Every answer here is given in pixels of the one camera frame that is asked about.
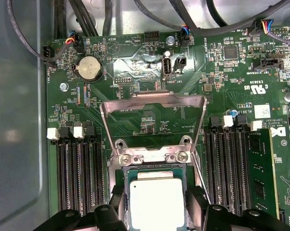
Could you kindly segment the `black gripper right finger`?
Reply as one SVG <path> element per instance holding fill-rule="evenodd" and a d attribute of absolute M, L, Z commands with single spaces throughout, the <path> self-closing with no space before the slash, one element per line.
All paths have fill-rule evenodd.
<path fill-rule="evenodd" d="M 221 205 L 210 205 L 200 186 L 186 190 L 186 208 L 197 231 L 282 231 L 284 223 L 257 209 L 243 211 L 242 216 Z"/>

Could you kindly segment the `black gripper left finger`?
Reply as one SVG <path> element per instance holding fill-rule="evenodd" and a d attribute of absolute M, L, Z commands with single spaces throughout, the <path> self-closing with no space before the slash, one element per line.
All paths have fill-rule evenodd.
<path fill-rule="evenodd" d="M 123 221 L 124 187 L 115 185 L 108 204 L 81 216 L 73 209 L 62 210 L 39 225 L 37 231 L 126 231 Z"/>

